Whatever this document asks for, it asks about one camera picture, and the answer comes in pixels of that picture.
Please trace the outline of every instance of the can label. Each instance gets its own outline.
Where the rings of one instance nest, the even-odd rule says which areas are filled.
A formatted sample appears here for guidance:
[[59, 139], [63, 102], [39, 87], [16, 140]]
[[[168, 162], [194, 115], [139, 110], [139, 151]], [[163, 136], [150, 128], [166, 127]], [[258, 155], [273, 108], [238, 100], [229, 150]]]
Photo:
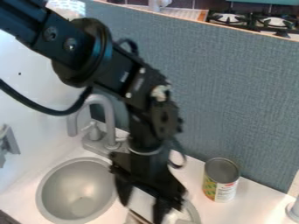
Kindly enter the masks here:
[[238, 182], [239, 180], [229, 184], [220, 184], [213, 181], [205, 174], [203, 190], [206, 197], [210, 200], [215, 202], [227, 202], [234, 198], [237, 192]]

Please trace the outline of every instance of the gray wall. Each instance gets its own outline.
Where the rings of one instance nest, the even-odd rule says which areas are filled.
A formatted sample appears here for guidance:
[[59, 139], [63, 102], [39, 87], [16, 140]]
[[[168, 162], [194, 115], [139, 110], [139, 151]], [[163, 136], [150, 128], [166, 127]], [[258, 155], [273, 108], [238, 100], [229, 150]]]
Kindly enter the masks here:
[[103, 3], [87, 9], [172, 80], [190, 155], [231, 158], [243, 176], [289, 189], [299, 168], [299, 43]]

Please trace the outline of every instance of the sink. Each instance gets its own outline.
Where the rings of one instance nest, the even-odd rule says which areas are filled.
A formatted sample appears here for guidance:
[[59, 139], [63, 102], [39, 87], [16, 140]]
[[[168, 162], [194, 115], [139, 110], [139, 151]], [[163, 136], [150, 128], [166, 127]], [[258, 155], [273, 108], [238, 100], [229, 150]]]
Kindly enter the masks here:
[[80, 224], [105, 213], [116, 198], [109, 164], [97, 158], [76, 158], [53, 168], [38, 186], [38, 210], [49, 221]]

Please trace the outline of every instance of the stovetop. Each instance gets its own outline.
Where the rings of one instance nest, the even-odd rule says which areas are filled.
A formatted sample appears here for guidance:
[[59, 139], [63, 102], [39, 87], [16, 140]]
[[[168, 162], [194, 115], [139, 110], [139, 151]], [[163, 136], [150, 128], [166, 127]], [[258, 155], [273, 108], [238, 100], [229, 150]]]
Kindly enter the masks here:
[[289, 14], [210, 10], [206, 22], [255, 32], [269, 32], [284, 38], [290, 38], [289, 34], [299, 35], [299, 19]]

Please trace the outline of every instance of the food can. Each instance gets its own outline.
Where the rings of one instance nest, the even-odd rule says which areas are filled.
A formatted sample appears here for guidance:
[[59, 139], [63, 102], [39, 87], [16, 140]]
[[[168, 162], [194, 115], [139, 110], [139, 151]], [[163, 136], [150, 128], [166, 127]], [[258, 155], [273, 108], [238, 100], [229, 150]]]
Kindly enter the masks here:
[[234, 198], [240, 179], [239, 167], [229, 159], [216, 157], [205, 163], [203, 191], [215, 202], [227, 202]]

